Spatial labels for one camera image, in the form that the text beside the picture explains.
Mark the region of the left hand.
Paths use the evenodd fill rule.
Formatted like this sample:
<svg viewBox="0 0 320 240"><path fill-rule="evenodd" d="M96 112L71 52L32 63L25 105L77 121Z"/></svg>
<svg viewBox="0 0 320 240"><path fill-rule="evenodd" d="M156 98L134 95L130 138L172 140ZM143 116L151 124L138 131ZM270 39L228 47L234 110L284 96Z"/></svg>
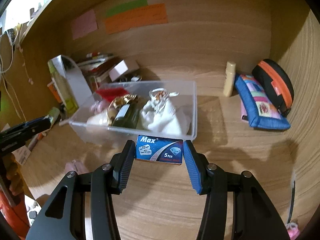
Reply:
<svg viewBox="0 0 320 240"><path fill-rule="evenodd" d="M9 190L13 196L23 193L23 180L18 172L15 156L12 153L8 155L7 179L10 181Z"/></svg>

